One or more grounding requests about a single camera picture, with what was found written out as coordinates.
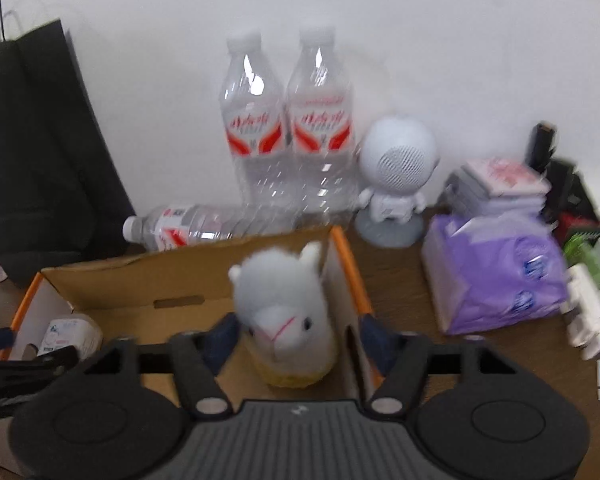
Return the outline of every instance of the cardboard box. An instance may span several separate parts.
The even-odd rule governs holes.
[[[178,332],[206,330],[233,309],[227,275],[233,264],[272,246],[299,253],[312,240],[323,246],[322,282],[340,340],[336,366],[319,383],[303,390],[274,388],[258,376],[240,343],[218,383],[236,408],[244,399],[369,397],[380,378],[364,356],[357,334],[358,316],[371,314],[372,309],[339,227],[45,269],[33,281],[13,320],[16,342],[3,357],[22,359],[28,345],[40,344],[49,322],[71,313],[72,308],[95,320],[104,341],[132,336],[139,344],[154,344]],[[170,376],[142,379],[147,387],[177,402]],[[0,466],[18,472],[7,441],[9,423],[0,421]]]

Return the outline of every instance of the bottle cap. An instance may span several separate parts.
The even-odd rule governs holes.
[[[261,44],[262,36],[257,30],[241,36],[233,36],[231,38],[227,38],[226,40],[226,46],[229,49],[229,54],[232,55],[259,50]]]
[[[328,27],[307,27],[300,30],[300,43],[305,46],[332,45],[336,40],[336,29]]]
[[[142,243],[142,221],[137,216],[130,216],[122,224],[122,236],[132,244]]]

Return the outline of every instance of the alpaca plush toy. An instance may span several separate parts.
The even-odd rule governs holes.
[[[320,243],[311,242],[299,256],[267,249],[229,270],[236,316],[258,372],[272,386],[304,388],[336,361],[319,262]]]

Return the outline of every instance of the round pad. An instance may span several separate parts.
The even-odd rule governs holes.
[[[41,478],[119,480],[165,460],[184,423],[162,395],[92,375],[23,406],[10,443],[23,468]]]
[[[589,443],[586,420],[565,399],[516,380],[442,392],[421,407],[416,430],[442,465],[480,480],[562,478]]]
[[[474,428],[501,442],[526,442],[544,430],[544,416],[533,406],[514,400],[485,402],[471,416]]]

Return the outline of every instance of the white bottle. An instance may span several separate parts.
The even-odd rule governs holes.
[[[227,40],[231,63],[220,93],[222,119],[244,201],[297,207],[284,88],[260,44],[259,32]]]
[[[96,353],[102,343],[102,330],[86,314],[73,313],[70,316],[52,319],[46,329],[38,355],[54,350],[75,346],[80,360]]]
[[[334,28],[300,33],[302,52],[287,88],[302,210],[330,218],[354,208],[352,89],[333,51]]]
[[[245,235],[281,234],[296,227],[294,210],[257,205],[163,205],[122,226],[127,242],[166,251]]]

